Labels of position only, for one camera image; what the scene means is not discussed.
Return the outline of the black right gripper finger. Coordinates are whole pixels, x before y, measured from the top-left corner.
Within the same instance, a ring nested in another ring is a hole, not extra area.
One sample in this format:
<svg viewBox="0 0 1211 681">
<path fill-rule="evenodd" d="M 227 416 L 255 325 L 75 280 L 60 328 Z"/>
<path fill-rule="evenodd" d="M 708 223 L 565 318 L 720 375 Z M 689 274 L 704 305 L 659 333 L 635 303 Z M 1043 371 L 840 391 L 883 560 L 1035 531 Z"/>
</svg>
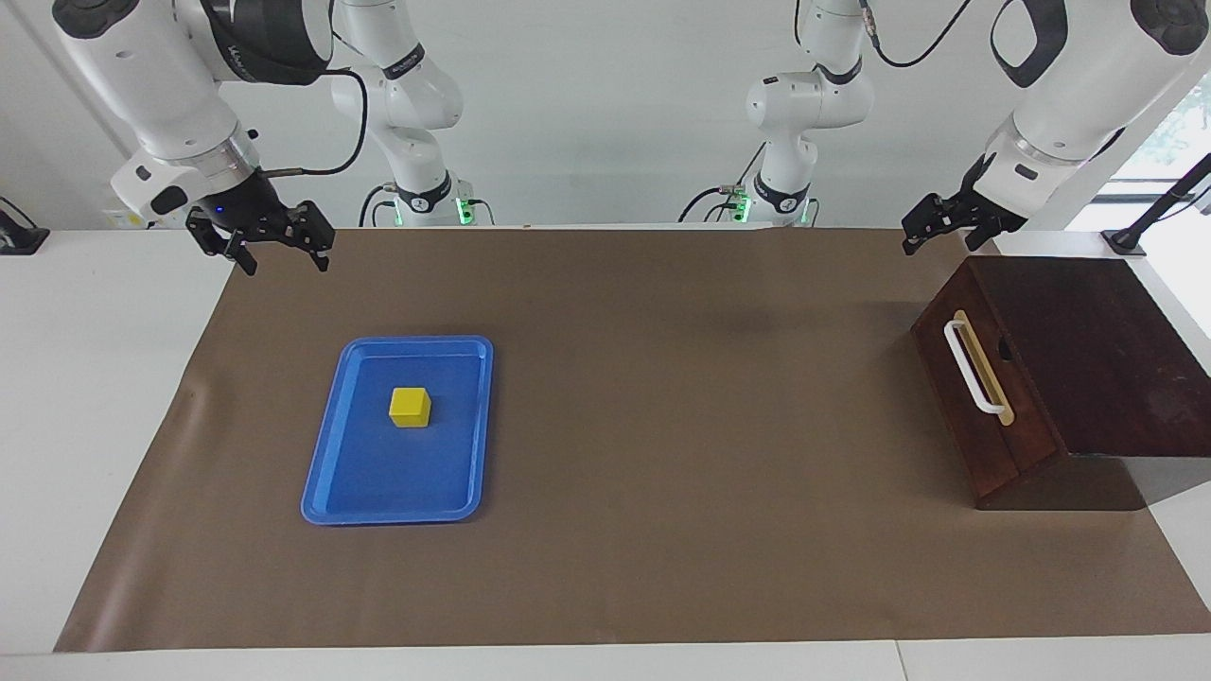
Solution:
<svg viewBox="0 0 1211 681">
<path fill-rule="evenodd" d="M 335 241 L 335 229 L 325 212 L 315 202 L 306 200 L 286 210 L 285 217 L 285 245 L 306 252 L 317 271 L 328 271 L 328 252 Z"/>
<path fill-rule="evenodd" d="M 186 231 L 199 244 L 199 248 L 208 257 L 223 257 L 245 271 L 247 276 L 256 276 L 254 254 L 247 250 L 246 238 L 242 233 L 234 231 L 230 236 L 224 236 L 216 223 L 208 218 L 203 210 L 189 210 L 186 212 Z"/>
</svg>

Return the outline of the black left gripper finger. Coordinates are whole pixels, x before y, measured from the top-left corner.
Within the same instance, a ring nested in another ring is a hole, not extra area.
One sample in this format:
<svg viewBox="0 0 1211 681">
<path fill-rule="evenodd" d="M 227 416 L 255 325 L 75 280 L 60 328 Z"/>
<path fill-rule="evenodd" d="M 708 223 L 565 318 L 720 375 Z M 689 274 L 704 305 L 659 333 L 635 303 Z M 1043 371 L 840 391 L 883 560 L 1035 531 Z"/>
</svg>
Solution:
<svg viewBox="0 0 1211 681">
<path fill-rule="evenodd" d="M 1025 227 L 1026 219 L 1011 212 L 985 212 L 976 217 L 964 238 L 969 252 L 980 251 L 992 238 L 1012 234 Z"/>
<path fill-rule="evenodd" d="M 917 251 L 936 236 L 947 236 L 962 227 L 963 206 L 955 199 L 945 199 L 936 193 L 926 194 L 912 210 L 903 214 L 903 254 Z"/>
</svg>

